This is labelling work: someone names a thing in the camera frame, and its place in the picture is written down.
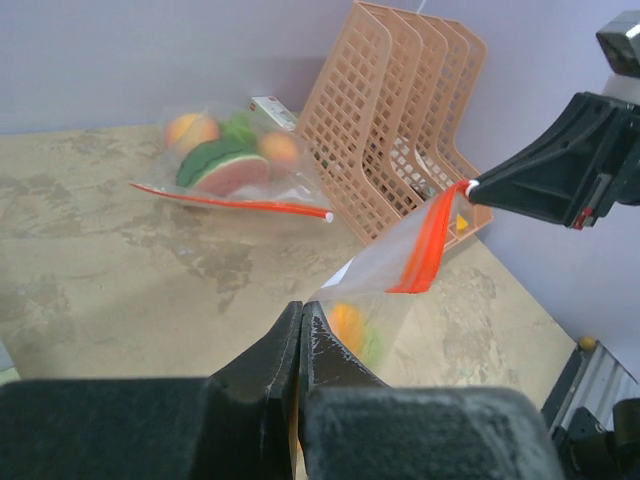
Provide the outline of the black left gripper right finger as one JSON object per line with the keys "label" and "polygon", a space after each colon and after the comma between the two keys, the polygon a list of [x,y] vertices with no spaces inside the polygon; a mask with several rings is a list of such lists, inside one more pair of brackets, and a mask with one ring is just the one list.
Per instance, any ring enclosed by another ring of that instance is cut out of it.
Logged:
{"label": "black left gripper right finger", "polygon": [[539,410],[501,387],[394,388],[304,306],[299,439],[311,479],[561,479]]}

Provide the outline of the clear zip bag orange seal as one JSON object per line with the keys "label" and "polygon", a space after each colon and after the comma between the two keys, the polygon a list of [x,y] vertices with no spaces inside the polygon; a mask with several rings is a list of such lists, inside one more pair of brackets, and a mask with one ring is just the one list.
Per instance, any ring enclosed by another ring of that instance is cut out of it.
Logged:
{"label": "clear zip bag orange seal", "polygon": [[468,206],[462,180],[428,200],[343,265],[311,297],[320,303],[329,324],[337,303],[358,306],[375,325],[387,348],[395,342],[417,296],[438,275],[445,246],[454,238],[456,216]]}

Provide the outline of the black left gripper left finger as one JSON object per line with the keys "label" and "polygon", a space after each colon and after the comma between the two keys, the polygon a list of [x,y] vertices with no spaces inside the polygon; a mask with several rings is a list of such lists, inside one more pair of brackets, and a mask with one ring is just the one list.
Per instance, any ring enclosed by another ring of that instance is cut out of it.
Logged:
{"label": "black left gripper left finger", "polygon": [[207,377],[1,389],[5,479],[290,479],[303,307]]}

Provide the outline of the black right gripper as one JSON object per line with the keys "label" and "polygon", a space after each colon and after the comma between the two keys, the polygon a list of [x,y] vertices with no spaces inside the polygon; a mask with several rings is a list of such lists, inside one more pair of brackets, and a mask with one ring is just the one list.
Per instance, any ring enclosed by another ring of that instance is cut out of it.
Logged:
{"label": "black right gripper", "polygon": [[615,203],[639,205],[639,105],[577,93],[540,137],[477,177],[468,199],[574,228],[600,162],[593,223]]}

